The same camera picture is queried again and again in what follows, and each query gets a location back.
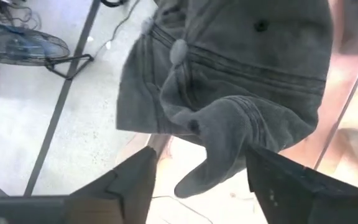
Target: electrical cord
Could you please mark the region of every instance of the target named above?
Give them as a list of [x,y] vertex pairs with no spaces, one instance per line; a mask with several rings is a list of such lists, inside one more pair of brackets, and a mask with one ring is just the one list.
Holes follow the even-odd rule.
[[[17,13],[23,14],[22,17],[14,17],[12,10],[16,10]],[[23,27],[31,30],[39,30],[42,27],[42,20],[36,12],[26,6],[15,6],[6,3],[0,3],[0,23],[9,24],[15,27]]]
[[118,2],[109,2],[107,0],[101,0],[101,2],[107,7],[118,7],[125,4],[127,0],[119,0]]
[[120,22],[118,23],[118,25],[116,26],[116,28],[114,28],[114,31],[112,33],[112,36],[109,40],[105,41],[105,43],[99,47],[99,49],[96,51],[95,55],[94,55],[94,58],[96,58],[100,51],[102,51],[102,49],[104,48],[104,46],[106,46],[108,43],[111,44],[111,42],[116,38],[117,36],[117,32],[118,32],[118,29],[126,22],[128,21],[128,19],[131,17],[132,13],[134,12],[134,9],[136,8],[136,6],[138,5],[138,3],[140,2],[140,0],[136,0],[136,2],[134,3],[134,5],[131,7],[131,9],[129,10],[128,12],[128,15]]

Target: electric fan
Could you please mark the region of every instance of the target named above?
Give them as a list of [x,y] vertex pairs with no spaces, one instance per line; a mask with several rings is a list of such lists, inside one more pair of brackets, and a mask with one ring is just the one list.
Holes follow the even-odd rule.
[[[93,57],[89,54],[69,55],[67,44],[58,37],[23,27],[0,25],[0,63],[44,66],[54,74],[71,80],[93,61]],[[73,60],[86,61],[70,76],[55,69],[55,65]]]

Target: speckled floor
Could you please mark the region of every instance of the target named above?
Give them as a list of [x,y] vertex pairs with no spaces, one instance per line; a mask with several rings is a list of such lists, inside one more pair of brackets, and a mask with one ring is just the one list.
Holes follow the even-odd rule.
[[[91,3],[31,0],[24,6],[40,15],[42,32],[63,39],[73,53]],[[68,194],[82,187],[114,167],[117,153],[134,137],[115,129],[117,88],[140,24],[155,7],[153,0],[141,0],[111,50],[102,51],[73,81],[34,194]],[[84,52],[94,54],[110,39],[128,10],[101,6]],[[67,71],[68,65],[59,69]],[[43,67],[0,64],[0,188],[8,195],[25,191],[63,83]]]

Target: fan guard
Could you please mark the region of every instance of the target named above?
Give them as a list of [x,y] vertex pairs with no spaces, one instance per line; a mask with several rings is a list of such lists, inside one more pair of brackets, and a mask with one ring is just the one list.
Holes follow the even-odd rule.
[[0,25],[0,63],[45,66],[67,58],[70,50],[61,39],[22,27]]

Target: fan base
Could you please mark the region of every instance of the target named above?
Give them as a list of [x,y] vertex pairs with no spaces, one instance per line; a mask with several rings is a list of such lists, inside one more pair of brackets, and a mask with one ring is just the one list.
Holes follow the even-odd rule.
[[[55,69],[55,65],[61,64],[61,63],[67,63],[67,62],[76,62],[77,64],[75,67],[77,67],[78,62],[80,60],[86,59],[86,62],[84,62],[79,68],[76,69],[76,71],[72,75],[65,75],[62,72],[59,72]],[[61,60],[48,60],[45,67],[54,74],[66,79],[66,80],[72,80],[74,79],[90,62],[93,62],[94,58],[90,54],[84,54],[77,57],[68,57]]]

